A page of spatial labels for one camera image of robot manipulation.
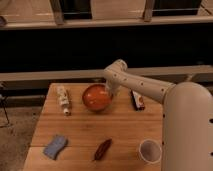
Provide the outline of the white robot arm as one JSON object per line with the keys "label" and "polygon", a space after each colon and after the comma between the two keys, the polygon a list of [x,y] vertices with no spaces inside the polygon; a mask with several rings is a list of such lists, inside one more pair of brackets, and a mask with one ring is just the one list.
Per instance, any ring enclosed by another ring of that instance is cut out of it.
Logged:
{"label": "white robot arm", "polygon": [[123,86],[162,105],[161,171],[213,171],[213,95],[207,88],[129,74],[121,59],[103,77],[110,93]]}

